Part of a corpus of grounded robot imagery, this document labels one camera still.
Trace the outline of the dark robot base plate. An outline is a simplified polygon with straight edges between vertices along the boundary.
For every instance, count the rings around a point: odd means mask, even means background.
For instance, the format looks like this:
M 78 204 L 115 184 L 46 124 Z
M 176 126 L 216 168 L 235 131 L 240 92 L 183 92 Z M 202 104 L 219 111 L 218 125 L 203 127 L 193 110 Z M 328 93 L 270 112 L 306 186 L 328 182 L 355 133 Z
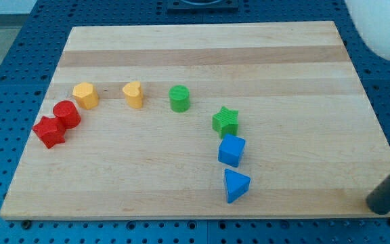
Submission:
M 193 12 L 193 11 L 215 11 L 215 10 L 238 10 L 239 0 L 168 0 L 167 11 Z

